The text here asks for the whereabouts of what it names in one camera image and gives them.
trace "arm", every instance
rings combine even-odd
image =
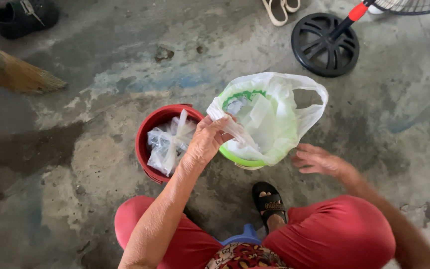
[[[403,269],[430,269],[429,243],[398,209],[369,186],[356,168],[310,144],[300,144],[298,149],[292,160],[301,173],[331,175],[343,183],[349,194],[367,200],[383,213],[396,239],[395,258]]]
[[[232,139],[222,135],[228,118],[212,122],[206,117],[197,125],[188,150],[164,190],[140,217],[122,255],[119,269],[155,269],[167,251],[200,173],[220,146]]]

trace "red bucket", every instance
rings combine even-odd
[[[191,104],[168,105],[157,109],[147,116],[137,131],[137,136],[135,137],[135,153],[137,154],[137,159],[139,159],[147,176],[159,184],[162,184],[162,182],[169,182],[170,177],[165,176],[157,169],[147,165],[147,161],[149,161],[149,157],[151,156],[151,150],[147,147],[147,132],[151,131],[154,127],[169,122],[176,116],[180,116],[180,113],[182,113],[184,109],[187,110],[188,118],[197,123],[204,118],[199,111],[192,108]]]

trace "red pants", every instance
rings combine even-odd
[[[142,214],[154,201],[137,196],[116,213],[117,240],[123,249]],[[262,243],[295,269],[380,269],[394,257],[396,243],[382,213],[366,200],[342,195],[288,210],[288,224]],[[222,245],[185,215],[158,269],[203,269]]]

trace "blue plastic stool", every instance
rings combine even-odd
[[[251,224],[243,225],[243,233],[241,235],[234,235],[225,241],[219,241],[223,246],[231,243],[253,243],[260,245],[261,241],[257,236],[257,232]]]

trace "foot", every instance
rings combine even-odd
[[[271,193],[261,192],[260,197],[271,195]],[[283,218],[277,214],[271,215],[267,220],[268,231],[272,233],[276,229],[282,228],[286,225]]]

